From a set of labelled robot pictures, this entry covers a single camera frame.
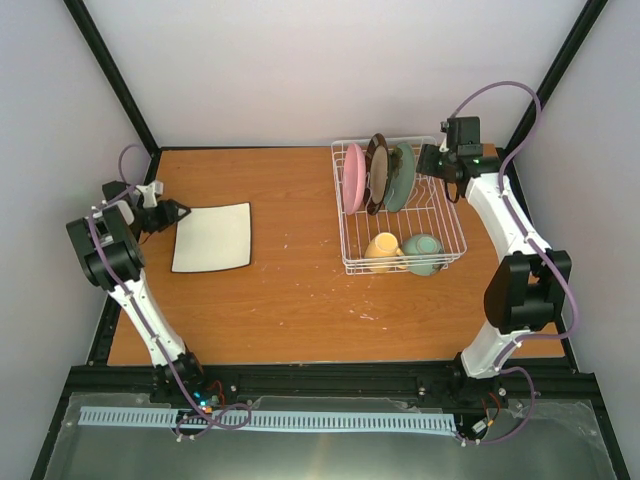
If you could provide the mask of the round black-rimmed plate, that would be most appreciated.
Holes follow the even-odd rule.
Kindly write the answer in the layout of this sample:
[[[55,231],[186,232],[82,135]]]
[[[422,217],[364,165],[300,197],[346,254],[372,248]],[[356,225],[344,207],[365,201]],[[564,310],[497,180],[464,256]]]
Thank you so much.
[[[385,137],[376,133],[365,153],[366,172],[369,174],[364,201],[369,215],[380,210],[389,184],[390,154]]]

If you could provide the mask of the teal flower plate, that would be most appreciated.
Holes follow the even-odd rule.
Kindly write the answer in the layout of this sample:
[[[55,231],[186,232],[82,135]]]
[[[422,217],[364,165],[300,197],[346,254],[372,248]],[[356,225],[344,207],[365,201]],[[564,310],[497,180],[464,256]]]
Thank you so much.
[[[412,146],[407,142],[397,144],[390,161],[389,188],[384,205],[389,212],[396,213],[406,205],[415,183],[416,157]]]

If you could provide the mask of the yellow mug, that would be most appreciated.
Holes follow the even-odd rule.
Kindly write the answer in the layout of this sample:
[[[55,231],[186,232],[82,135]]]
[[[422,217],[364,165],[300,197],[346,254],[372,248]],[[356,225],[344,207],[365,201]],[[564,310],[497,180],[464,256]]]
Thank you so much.
[[[365,268],[375,274],[406,270],[404,256],[396,236],[390,232],[382,232],[376,235],[366,248]]]

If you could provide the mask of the square black-rimmed plate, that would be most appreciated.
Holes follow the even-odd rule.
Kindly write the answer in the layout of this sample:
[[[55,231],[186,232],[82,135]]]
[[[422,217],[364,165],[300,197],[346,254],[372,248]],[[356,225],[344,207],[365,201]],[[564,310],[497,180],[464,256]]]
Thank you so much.
[[[194,208],[177,223],[171,271],[209,273],[251,264],[252,222],[248,202]]]

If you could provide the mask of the white wire dish rack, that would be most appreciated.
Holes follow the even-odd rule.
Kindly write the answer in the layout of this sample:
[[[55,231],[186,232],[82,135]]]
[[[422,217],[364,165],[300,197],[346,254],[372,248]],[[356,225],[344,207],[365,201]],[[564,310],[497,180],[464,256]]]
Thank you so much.
[[[407,273],[412,268],[429,267],[434,273],[448,268],[467,252],[456,207],[446,199],[445,187],[439,180],[419,175],[409,194],[408,201],[399,211],[391,212],[383,207],[371,216],[364,205],[348,214],[343,204],[343,176],[346,154],[351,144],[365,149],[365,139],[341,139],[331,144],[333,179],[339,221],[342,264],[348,275],[371,275],[384,268],[388,273]],[[400,244],[416,235],[429,235],[441,244],[435,253],[410,254],[396,260],[375,261],[365,257],[366,248],[380,233],[393,234]]]

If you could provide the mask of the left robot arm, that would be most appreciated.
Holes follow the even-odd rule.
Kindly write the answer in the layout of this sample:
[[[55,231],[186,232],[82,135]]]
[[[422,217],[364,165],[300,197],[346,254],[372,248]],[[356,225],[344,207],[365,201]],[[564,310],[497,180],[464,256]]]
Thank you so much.
[[[154,299],[133,231],[160,233],[189,216],[191,209],[163,200],[164,185],[157,180],[147,185],[113,181],[103,186],[103,192],[112,196],[89,215],[66,224],[76,258],[88,281],[128,315],[149,352],[156,391],[197,402],[207,393],[208,378]]]

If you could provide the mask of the pink round plate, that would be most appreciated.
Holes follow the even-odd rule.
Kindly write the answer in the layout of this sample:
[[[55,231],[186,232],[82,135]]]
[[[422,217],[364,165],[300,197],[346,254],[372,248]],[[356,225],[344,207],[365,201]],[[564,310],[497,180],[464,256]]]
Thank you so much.
[[[343,164],[342,201],[344,212],[354,214],[362,204],[366,186],[366,160],[362,148],[348,146]]]

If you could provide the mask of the green ceramic bowl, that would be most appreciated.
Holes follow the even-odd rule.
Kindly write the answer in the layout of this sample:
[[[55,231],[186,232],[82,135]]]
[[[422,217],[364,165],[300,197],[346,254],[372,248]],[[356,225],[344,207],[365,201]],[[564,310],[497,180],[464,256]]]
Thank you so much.
[[[429,234],[418,234],[405,240],[401,247],[409,258],[408,271],[418,276],[438,273],[444,260],[444,247],[440,240]]]

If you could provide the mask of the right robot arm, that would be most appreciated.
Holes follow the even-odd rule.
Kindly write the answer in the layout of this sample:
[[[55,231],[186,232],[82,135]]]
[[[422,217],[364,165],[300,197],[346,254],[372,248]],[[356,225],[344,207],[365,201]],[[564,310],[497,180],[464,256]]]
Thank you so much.
[[[449,202],[467,201],[499,261],[484,294],[486,321],[452,365],[450,395],[469,404],[524,341],[560,319],[572,263],[536,232],[514,198],[500,158],[484,150],[479,118],[451,116],[441,130],[443,143],[422,147],[416,170],[441,180]]]

